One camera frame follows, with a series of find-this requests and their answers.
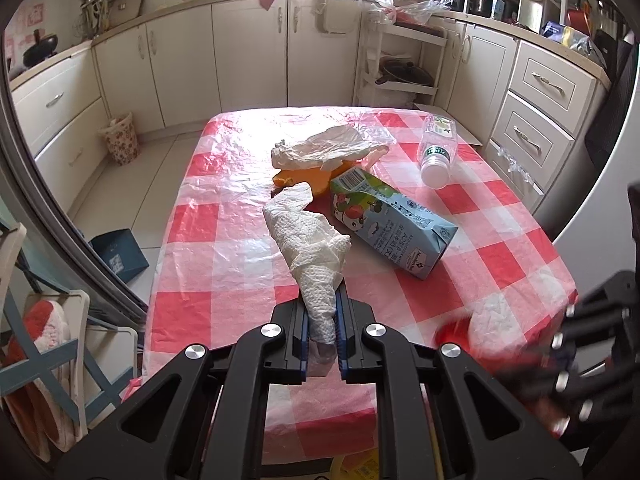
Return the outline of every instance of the drawer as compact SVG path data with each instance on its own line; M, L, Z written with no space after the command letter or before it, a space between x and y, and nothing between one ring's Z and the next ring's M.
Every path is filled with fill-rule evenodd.
M548 189L574 143L560 126L511 92L507 92L492 139L543 189Z
M36 157L47 187L66 212L107 154L98 129L109 122L98 99L65 126Z
M507 186L522 201L527 210L533 214L545 197L544 192L535 184L526 182L520 173L509 173L509 161L505 157L498 155L498 149L499 146L490 140L484 152L482 152L482 156L484 156L492 170L505 181Z
M596 78L521 41L510 88L576 136L591 105Z
M33 155L100 97L90 50L65 59L12 92L22 133Z

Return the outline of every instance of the barcode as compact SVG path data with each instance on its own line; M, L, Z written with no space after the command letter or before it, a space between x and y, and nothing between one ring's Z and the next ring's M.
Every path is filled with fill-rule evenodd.
M354 189L364 182L364 177L357 171L350 171L340 177L340 184L347 190Z

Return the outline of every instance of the table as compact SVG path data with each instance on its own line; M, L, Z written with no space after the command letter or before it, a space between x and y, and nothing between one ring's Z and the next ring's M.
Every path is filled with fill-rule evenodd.
M415 157L426 113L385 108L281 108L220 114L204 128L160 251L145 337L143 376L190 343L234 343L267 322L298 287L269 236L270 150L329 126L386 128L398 141L372 172L459 226L428 278L418 280L353 237L349 295L376 319L429 344L444 322L471 312L476 351L535 341L576 298L574 281L542 229L487 163L460 140L452 183L422 184ZM314 206L329 211L329 203ZM302 386L271 386L263 463L287 463L376 445L375 390L347 386L337 365Z

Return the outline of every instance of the blue milk carton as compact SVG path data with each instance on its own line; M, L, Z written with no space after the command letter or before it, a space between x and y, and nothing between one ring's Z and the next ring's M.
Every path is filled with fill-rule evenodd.
M420 279L458 228L361 168L331 181L334 216L380 254Z

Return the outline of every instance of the clear plastic bottle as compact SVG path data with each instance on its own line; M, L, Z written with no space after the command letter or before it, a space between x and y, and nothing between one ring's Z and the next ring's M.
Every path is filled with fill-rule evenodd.
M418 165L422 181L431 189L442 189L451 178L451 168L458 152L456 123L440 115L424 121L418 147Z

